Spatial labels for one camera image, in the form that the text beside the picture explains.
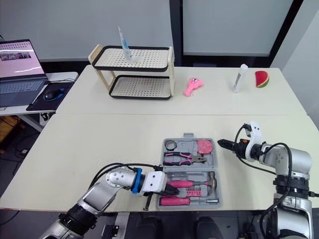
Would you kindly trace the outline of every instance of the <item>white table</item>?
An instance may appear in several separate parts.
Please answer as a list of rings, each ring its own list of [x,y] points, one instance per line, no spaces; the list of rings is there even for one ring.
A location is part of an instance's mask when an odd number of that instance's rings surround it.
[[[306,115],[294,92],[278,68],[251,68],[240,93],[231,91],[239,68],[175,67],[175,95],[169,100],[127,100],[109,96],[93,67],[87,66],[57,113],[149,114],[149,115]],[[270,81],[256,88],[255,71],[266,70]],[[154,73],[115,72],[154,75]],[[198,77],[204,86],[185,97],[190,77]]]
[[[306,115],[182,116],[57,113],[48,122],[0,199],[1,208],[67,211],[86,192],[95,173],[112,162],[159,164],[165,138],[233,140],[244,122],[261,126],[263,140],[285,142],[312,159],[310,189],[319,192],[319,132]],[[273,202],[274,176],[239,162],[215,147],[223,205],[219,210],[264,210]],[[312,199],[313,207],[319,200]],[[107,211],[142,211],[145,197],[122,190]],[[152,199],[150,211],[156,208]]]
[[[63,80],[74,80],[76,81],[78,77],[77,72],[59,72],[59,73],[47,73],[46,74],[49,81],[63,81]],[[12,107],[2,107],[0,108],[0,116],[18,116],[20,119],[25,121],[27,124],[31,125],[37,131],[42,131],[43,126],[35,121],[32,117],[28,116],[30,114],[40,114],[40,113],[50,113],[54,110],[41,110],[41,111],[27,111],[25,106],[12,106]]]

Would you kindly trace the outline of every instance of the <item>mouse pad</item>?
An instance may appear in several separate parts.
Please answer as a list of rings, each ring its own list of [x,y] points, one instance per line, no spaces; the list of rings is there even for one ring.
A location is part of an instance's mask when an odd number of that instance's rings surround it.
[[[44,110],[56,110],[66,94],[69,92],[73,83],[51,83],[47,85],[44,91],[36,98],[36,100],[26,108],[27,111],[44,111]],[[53,101],[45,101],[43,96],[47,90],[64,89],[63,95]]]

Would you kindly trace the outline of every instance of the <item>laptop keyboard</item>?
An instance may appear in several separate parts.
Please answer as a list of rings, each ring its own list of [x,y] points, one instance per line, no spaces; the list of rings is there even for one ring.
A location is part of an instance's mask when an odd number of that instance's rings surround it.
[[[1,83],[0,94],[36,91],[41,84],[43,84],[43,81]]]

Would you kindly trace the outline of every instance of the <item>tool case latch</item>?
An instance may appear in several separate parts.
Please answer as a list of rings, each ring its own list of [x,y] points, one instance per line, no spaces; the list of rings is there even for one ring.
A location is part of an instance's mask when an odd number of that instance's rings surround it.
[[[184,138],[194,138],[193,133],[184,133]]]

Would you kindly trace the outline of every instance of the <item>pink toy guitar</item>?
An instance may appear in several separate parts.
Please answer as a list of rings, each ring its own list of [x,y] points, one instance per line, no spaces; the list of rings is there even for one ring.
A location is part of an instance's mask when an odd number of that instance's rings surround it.
[[[198,87],[202,86],[204,83],[202,80],[192,77],[189,79],[188,82],[188,87],[187,89],[184,91],[184,95],[186,96],[190,96],[191,92],[195,89],[197,89]]]

